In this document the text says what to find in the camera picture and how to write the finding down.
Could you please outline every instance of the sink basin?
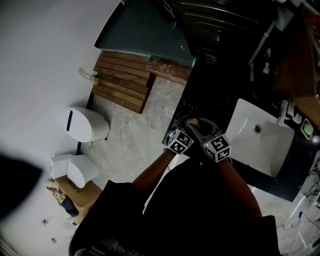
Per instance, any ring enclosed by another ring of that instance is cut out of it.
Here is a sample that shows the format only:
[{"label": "sink basin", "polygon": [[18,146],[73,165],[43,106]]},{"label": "sink basin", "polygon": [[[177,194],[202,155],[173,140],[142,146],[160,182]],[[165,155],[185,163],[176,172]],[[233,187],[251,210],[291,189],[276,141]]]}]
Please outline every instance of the sink basin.
[{"label": "sink basin", "polygon": [[278,126],[277,119],[251,103],[239,99],[226,136],[231,157],[271,177],[277,177],[290,149],[295,131]]}]

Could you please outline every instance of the soap dish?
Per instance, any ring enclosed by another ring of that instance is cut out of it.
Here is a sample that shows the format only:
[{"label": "soap dish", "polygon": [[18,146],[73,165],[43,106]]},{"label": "soap dish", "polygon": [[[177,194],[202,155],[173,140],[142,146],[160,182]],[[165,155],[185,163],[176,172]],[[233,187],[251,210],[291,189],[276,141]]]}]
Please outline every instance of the soap dish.
[{"label": "soap dish", "polygon": [[300,131],[307,140],[310,140],[314,133],[314,128],[307,118],[305,118],[300,126]]}]

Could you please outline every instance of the cardboard box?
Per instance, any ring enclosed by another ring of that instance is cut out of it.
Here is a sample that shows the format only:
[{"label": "cardboard box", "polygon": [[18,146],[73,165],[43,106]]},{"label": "cardboard box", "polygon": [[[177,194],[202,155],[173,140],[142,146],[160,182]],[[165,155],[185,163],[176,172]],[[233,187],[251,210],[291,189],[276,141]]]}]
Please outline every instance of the cardboard box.
[{"label": "cardboard box", "polygon": [[59,177],[55,181],[59,183],[60,190],[71,199],[78,210],[79,215],[75,217],[74,222],[79,225],[102,190],[91,180],[83,188],[77,187],[67,176]]}]

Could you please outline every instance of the black cloth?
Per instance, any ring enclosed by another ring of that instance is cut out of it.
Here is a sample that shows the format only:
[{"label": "black cloth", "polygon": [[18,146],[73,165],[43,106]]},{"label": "black cloth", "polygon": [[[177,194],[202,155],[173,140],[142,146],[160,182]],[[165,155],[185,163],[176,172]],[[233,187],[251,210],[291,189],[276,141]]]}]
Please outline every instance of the black cloth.
[{"label": "black cloth", "polygon": [[27,198],[39,181],[42,170],[27,162],[10,159],[4,155],[0,155],[0,166],[2,167],[1,194],[7,195],[8,191],[16,190],[16,192],[10,192],[10,196],[1,198],[1,220],[9,216]]},{"label": "black cloth", "polygon": [[193,159],[178,165],[144,214],[133,184],[109,181],[69,255],[280,255],[275,218],[245,220],[215,168]]},{"label": "black cloth", "polygon": [[61,203],[61,206],[72,217],[75,217],[75,216],[79,215],[79,212],[78,212],[77,208],[75,207],[74,203],[71,201],[71,199],[69,197],[65,196],[65,199]]}]

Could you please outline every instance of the white toilet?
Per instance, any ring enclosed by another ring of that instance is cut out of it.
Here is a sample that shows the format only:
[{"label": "white toilet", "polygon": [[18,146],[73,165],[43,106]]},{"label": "white toilet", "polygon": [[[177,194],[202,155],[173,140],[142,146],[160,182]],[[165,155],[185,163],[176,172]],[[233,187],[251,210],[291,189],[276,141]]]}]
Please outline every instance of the white toilet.
[{"label": "white toilet", "polygon": [[67,175],[78,188],[99,175],[97,165],[85,154],[64,154],[51,158],[51,176],[53,179]]}]

